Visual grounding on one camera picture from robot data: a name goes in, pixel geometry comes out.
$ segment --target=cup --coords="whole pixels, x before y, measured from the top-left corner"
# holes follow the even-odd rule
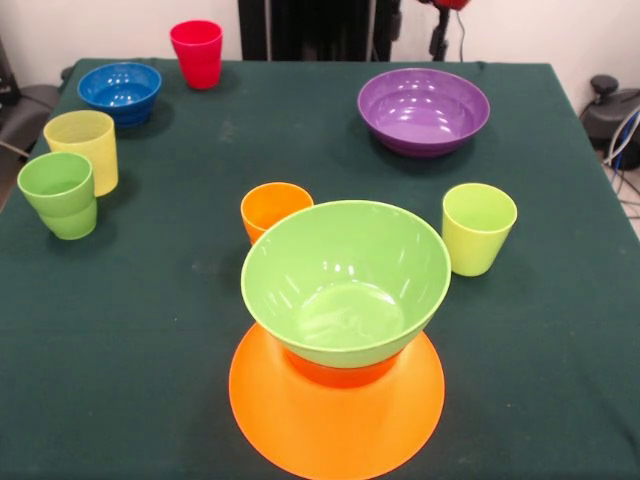
[[[253,245],[280,220],[311,206],[313,198],[304,188],[292,183],[273,182],[249,191],[240,203],[240,213]]]
[[[190,20],[174,26],[170,37],[187,85],[198,90],[215,87],[220,79],[222,27]]]
[[[18,174],[18,187],[56,237],[76,240],[95,228],[93,167],[86,157],[57,152],[34,158]]]
[[[94,110],[64,113],[50,120],[43,133],[52,152],[79,153],[89,159],[97,197],[116,188],[116,133],[109,115]]]
[[[442,239],[451,270],[475,277],[495,260],[518,217],[515,202],[502,190],[482,183],[465,183],[442,200]]]

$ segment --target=red object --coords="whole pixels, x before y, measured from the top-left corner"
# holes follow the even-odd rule
[[[444,388],[424,333],[382,363],[336,369],[295,356],[254,324],[229,372],[249,443],[283,470],[322,480],[373,478],[408,461],[438,423]]]
[[[438,7],[450,8],[452,10],[462,10],[471,0],[434,0]]]
[[[207,20],[190,20],[171,29],[171,43],[191,88],[215,87],[220,79],[222,27]]]

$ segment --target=purple bowl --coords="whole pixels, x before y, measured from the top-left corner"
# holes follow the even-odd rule
[[[473,83],[447,72],[403,68],[369,80],[360,115],[384,145],[408,157],[452,152],[489,119],[489,100]]]

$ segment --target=red cup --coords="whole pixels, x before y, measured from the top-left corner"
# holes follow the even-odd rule
[[[220,79],[222,27],[190,20],[173,27],[170,36],[187,85],[198,90],[215,87]]]

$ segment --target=white wall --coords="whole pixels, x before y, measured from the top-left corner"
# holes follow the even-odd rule
[[[58,84],[82,57],[175,57],[169,30],[192,18],[215,20],[223,58],[242,58],[235,0],[0,0],[0,36],[19,85]]]
[[[403,31],[393,60],[425,60],[437,14],[402,0]],[[472,0],[460,13],[465,61],[551,63],[576,110],[591,99],[589,79],[609,73],[640,87],[639,0]],[[452,16],[447,59],[458,59]]]
[[[392,59],[428,60],[437,12],[402,2]],[[590,98],[596,73],[640,86],[639,0],[473,0],[461,17],[465,60],[549,62],[576,109]],[[21,85],[58,83],[62,68],[81,57],[172,57],[169,29],[189,18],[220,23],[223,57],[241,58],[235,0],[0,0],[0,35]],[[449,60],[457,60],[459,36],[452,17]]]

